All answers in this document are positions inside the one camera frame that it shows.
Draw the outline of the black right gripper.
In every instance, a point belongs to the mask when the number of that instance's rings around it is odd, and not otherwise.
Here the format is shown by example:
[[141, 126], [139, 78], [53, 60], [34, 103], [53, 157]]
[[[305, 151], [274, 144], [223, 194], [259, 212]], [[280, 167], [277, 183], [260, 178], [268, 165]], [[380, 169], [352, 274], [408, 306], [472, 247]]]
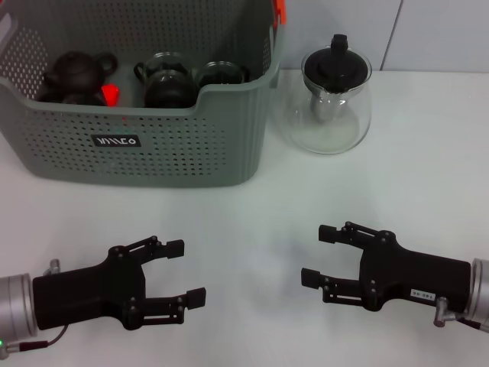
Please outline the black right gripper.
[[401, 299], [435, 306], [444, 297], [451, 311], [468, 303], [471, 264], [403, 248], [394, 234], [346, 222], [337, 229], [321, 225], [320, 242], [344, 244], [363, 250], [359, 280], [333, 278], [308, 268], [301, 285], [320, 290], [325, 304], [344, 304], [379, 311], [389, 300]]

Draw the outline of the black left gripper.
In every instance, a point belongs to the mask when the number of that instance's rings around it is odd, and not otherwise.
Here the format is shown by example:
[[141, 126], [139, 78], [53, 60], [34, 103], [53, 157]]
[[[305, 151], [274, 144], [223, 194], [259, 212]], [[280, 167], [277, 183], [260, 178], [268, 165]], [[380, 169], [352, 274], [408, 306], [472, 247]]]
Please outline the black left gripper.
[[186, 310], [206, 305], [204, 287], [175, 297], [145, 298], [142, 265], [160, 258], [179, 258], [182, 239], [162, 242], [155, 235], [111, 248], [100, 264], [33, 280], [34, 313], [40, 330], [100, 317], [113, 317], [127, 330], [182, 324]]

